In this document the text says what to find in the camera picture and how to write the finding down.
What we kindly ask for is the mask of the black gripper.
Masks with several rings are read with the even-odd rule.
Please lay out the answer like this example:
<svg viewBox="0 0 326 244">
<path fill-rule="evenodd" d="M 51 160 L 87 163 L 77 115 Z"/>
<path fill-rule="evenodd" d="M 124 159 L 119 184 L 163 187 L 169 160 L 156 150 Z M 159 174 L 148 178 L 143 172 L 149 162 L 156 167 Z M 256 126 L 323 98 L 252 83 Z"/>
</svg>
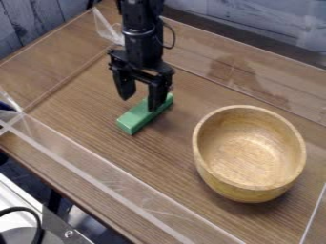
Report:
<svg viewBox="0 0 326 244">
<path fill-rule="evenodd" d="M 109 70 L 119 96 L 125 101 L 136 92 L 136 81 L 149 86 L 148 110 L 155 112 L 167 99 L 172 85 L 172 67 L 163 61 L 163 29 L 139 33 L 124 30 L 124 48 L 111 49 Z"/>
</svg>

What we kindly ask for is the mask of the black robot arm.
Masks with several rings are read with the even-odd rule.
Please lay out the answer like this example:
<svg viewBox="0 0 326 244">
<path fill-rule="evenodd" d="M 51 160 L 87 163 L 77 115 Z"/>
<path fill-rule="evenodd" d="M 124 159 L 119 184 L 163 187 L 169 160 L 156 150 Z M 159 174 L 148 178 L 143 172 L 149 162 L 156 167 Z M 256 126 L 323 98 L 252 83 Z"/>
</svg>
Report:
<svg viewBox="0 0 326 244">
<path fill-rule="evenodd" d="M 148 85 L 148 111 L 164 104 L 172 86 L 173 68 L 163 61 L 164 0 L 116 0 L 121 15 L 124 48 L 111 49 L 109 70 L 119 96 L 127 100 L 136 92 L 136 81 Z"/>
</svg>

